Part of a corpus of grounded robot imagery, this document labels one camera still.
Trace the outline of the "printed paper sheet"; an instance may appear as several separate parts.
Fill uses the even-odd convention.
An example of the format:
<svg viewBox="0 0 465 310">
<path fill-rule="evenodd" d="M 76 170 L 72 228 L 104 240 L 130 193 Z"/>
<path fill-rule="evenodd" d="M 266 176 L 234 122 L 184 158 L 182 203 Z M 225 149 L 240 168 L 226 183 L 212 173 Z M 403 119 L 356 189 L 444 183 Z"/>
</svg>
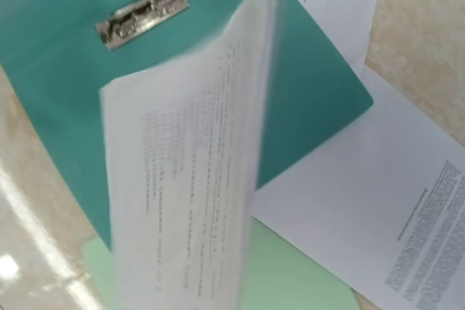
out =
<svg viewBox="0 0 465 310">
<path fill-rule="evenodd" d="M 102 88 L 122 309 L 236 309 L 277 0 L 243 0 L 198 48 Z"/>
</svg>

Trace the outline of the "printed paper stack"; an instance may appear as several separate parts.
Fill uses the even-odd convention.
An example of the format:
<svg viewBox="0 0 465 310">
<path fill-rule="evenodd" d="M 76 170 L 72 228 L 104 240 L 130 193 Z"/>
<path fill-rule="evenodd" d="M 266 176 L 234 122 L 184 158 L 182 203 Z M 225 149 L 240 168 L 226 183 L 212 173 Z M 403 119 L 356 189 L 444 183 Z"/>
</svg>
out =
<svg viewBox="0 0 465 310">
<path fill-rule="evenodd" d="M 254 215 L 381 309 L 464 307 L 464 148 L 369 68 L 373 106 Z"/>
</svg>

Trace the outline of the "dark green folder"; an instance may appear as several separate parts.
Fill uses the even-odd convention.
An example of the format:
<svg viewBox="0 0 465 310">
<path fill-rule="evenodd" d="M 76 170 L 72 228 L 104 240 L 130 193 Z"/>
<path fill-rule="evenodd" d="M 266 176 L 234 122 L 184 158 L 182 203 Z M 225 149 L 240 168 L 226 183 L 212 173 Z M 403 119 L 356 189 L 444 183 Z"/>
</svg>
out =
<svg viewBox="0 0 465 310">
<path fill-rule="evenodd" d="M 189 8 L 114 52 L 95 25 L 133 0 L 1 0 L 1 66 L 73 196 L 110 242 L 99 90 L 222 27 L 241 0 Z M 373 105 L 298 0 L 280 0 L 257 184 L 265 185 Z"/>
</svg>

